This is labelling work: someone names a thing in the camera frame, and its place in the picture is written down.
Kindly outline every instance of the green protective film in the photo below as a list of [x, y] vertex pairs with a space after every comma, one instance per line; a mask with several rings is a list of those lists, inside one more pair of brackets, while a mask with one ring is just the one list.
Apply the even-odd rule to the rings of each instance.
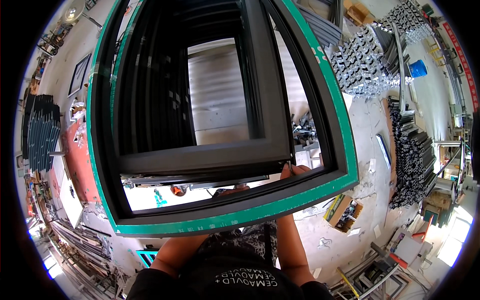
[[111, 77], [111, 90], [110, 90], [110, 122], [112, 126], [112, 132], [113, 132], [113, 102], [115, 101], [115, 87], [117, 86], [117, 74], [119, 73], [119, 67], [120, 67], [120, 60], [121, 56], [123, 54], [123, 49], [125, 48], [125, 43], [127, 42], [127, 37], [133, 33], [133, 30], [135, 29], [135, 25], [133, 25], [133, 21], [135, 20], [135, 16], [138, 13], [138, 10], [140, 9], [140, 5], [142, 5], [142, 2], [144, 0], [140, 0], [137, 3], [137, 6], [135, 7], [135, 10], [133, 11], [130, 20], [128, 21], [127, 28], [125, 29], [125, 33], [123, 34], [123, 38], [121, 39], [121, 44], [119, 48], [119, 52], [117, 54], [117, 58], [115, 59], [115, 67], [113, 68], [113, 74]]
[[[263, 204], [253, 208], [249, 208], [242, 211], [237, 211], [235, 213], [224, 214], [219, 216], [212, 216], [203, 219], [196, 219], [190, 221], [181, 221], [181, 222], [171, 222], [171, 223], [162, 223], [162, 224], [142, 224], [142, 225], [117, 225], [115, 224], [110, 209], [108, 208], [107, 202], [105, 200], [105, 195], [103, 194], [102, 187], [100, 185], [100, 180], [98, 178], [98, 172], [96, 169], [95, 156], [93, 153], [92, 147], [92, 138], [88, 134], [88, 149], [90, 158], [92, 161], [92, 169], [95, 178], [95, 183], [98, 189], [98, 195], [102, 200], [105, 212], [107, 213], [108, 219], [113, 227], [113, 230], [121, 234], [138, 234], [138, 235], [155, 235], [155, 234], [177, 234], [184, 232], [195, 232], [208, 229], [221, 229], [223, 227], [232, 226], [236, 224], [242, 224], [246, 222], [255, 221], [265, 217], [281, 214], [285, 211], [295, 209], [296, 207], [308, 204], [312, 201], [315, 201], [319, 198], [330, 195], [336, 191], [344, 189], [345, 187], [358, 181], [358, 171], [357, 171], [357, 159], [355, 154], [355, 148], [353, 143], [353, 135], [351, 131], [350, 121], [348, 118], [347, 108], [345, 106], [342, 94], [340, 92], [338, 83], [333, 74], [333, 70], [324, 55], [322, 48], [320, 47], [315, 35], [312, 30], [306, 23], [305, 19], [302, 17], [298, 9], [295, 7], [295, 4], [290, 0], [282, 0], [284, 5], [288, 8], [291, 15], [294, 17], [298, 26], [302, 30], [305, 38], [307, 39], [312, 52], [315, 55], [322, 74], [327, 83], [328, 89], [332, 96], [332, 100], [335, 106], [336, 114], [338, 117], [338, 122], [340, 125], [340, 130], [344, 143], [345, 156], [347, 161], [347, 170], [348, 173], [340, 178], [337, 178], [331, 182], [325, 183], [323, 185], [317, 186], [313, 189], [310, 189], [305, 192], [298, 193], [288, 198], [277, 200], [272, 203]], [[107, 22], [110, 20], [111, 12], [108, 15]], [[100, 41], [102, 39], [103, 32], [100, 34], [99, 43], [95, 49], [94, 57], [92, 59], [92, 68], [96, 68], [96, 57], [98, 53], [98, 48]], [[91, 83], [93, 79], [93, 73], [89, 77], [89, 90], [87, 98], [87, 131], [90, 133], [91, 124], [89, 121], [90, 117], [90, 97], [91, 97]]]

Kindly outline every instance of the framed picture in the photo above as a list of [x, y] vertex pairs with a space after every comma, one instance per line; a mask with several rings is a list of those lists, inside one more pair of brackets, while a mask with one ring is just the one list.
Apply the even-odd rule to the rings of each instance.
[[15, 162], [17, 165], [17, 169], [23, 169], [24, 168], [24, 157], [20, 154], [15, 158]]
[[80, 91], [84, 83], [85, 73], [87, 72], [88, 63], [90, 61], [91, 53], [82, 58], [73, 71], [72, 81], [70, 82], [70, 88], [68, 90], [68, 97], [72, 96], [76, 92]]

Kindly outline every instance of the blue bucket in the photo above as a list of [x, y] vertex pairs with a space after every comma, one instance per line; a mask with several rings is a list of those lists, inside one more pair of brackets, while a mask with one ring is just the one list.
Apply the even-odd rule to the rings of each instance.
[[413, 64], [408, 65], [408, 67], [410, 68], [410, 73], [413, 78], [427, 75], [427, 68], [422, 60], [418, 60]]

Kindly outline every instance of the stack of aluminum profiles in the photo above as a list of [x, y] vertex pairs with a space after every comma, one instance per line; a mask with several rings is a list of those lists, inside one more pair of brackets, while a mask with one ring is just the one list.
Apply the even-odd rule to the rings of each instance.
[[[334, 52], [330, 61], [340, 89], [354, 97], [375, 97], [400, 85], [398, 54], [393, 40], [385, 56], [370, 26], [363, 26], [353, 38]], [[407, 76], [409, 84], [413, 78]]]
[[340, 30], [343, 28], [343, 0], [333, 0], [330, 2], [330, 11], [328, 12], [328, 19], [335, 24]]
[[380, 27], [389, 33], [393, 32], [392, 23], [396, 23], [399, 33], [406, 34], [407, 44], [415, 44], [433, 35], [430, 24], [425, 22], [420, 10], [411, 0], [404, 0], [394, 7], [387, 16], [373, 22], [372, 26]]
[[300, 13], [310, 25], [320, 45], [328, 47], [330, 44], [337, 45], [342, 36], [342, 30], [332, 22], [322, 18], [307, 8], [297, 5]]
[[52, 95], [28, 95], [23, 126], [23, 159], [28, 159], [34, 171], [49, 171], [60, 134], [60, 108], [53, 104]]
[[419, 132], [415, 125], [415, 110], [400, 114], [399, 100], [388, 98], [390, 118], [395, 139], [396, 175], [395, 193], [389, 206], [392, 209], [410, 207], [428, 196], [437, 179], [433, 171], [436, 161], [432, 139], [426, 132]]
[[378, 43], [382, 47], [383, 51], [386, 52], [392, 41], [395, 40], [393, 33], [382, 30], [380, 27], [373, 27], [373, 32], [375, 33]]

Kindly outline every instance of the box of hardware parts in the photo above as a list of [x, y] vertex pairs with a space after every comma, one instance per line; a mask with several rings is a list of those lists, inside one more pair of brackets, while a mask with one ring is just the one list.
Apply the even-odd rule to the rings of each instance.
[[333, 200], [324, 219], [336, 230], [346, 233], [352, 228], [362, 209], [363, 205], [353, 201], [349, 196], [340, 194]]
[[356, 26], [369, 24], [375, 20], [368, 8], [360, 2], [355, 0], [344, 0], [343, 6], [345, 7], [345, 16]]

